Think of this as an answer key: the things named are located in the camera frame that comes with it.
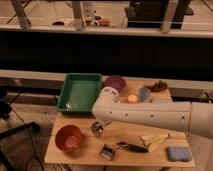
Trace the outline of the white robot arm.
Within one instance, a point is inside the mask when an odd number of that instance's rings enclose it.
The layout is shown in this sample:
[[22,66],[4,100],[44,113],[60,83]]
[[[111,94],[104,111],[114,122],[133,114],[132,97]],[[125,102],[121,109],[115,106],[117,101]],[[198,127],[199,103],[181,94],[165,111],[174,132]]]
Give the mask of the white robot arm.
[[119,92],[101,90],[92,114],[102,122],[128,122],[213,139],[213,104],[198,102],[119,103]]

